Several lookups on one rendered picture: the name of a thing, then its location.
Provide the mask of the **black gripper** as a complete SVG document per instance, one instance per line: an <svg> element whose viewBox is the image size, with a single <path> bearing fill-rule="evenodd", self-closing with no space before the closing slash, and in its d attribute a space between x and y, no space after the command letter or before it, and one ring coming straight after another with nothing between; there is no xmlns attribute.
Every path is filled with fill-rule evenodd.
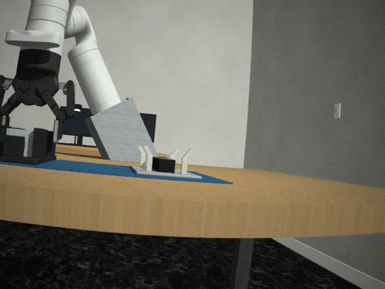
<svg viewBox="0 0 385 289"><path fill-rule="evenodd" d="M52 143L63 136L63 123L75 116L75 84L72 80L58 82L61 55L42 49L24 49L19 52L14 79L0 75L0 125L10 124L9 114L21 103L42 107L48 104L54 113ZM14 93L2 106L5 91L13 86ZM67 95L67 111L61 111L53 96L62 89Z"/></svg>

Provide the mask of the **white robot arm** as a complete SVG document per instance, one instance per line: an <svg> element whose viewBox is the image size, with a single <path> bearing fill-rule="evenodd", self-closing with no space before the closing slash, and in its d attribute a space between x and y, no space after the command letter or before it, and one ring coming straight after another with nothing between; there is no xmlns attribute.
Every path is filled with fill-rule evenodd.
<svg viewBox="0 0 385 289"><path fill-rule="evenodd" d="M121 102L97 47L86 10L77 0L31 0L25 30L9 30L5 42L62 56L64 39L75 37L67 56L92 114ZM24 47L24 48L23 48Z"/></svg>

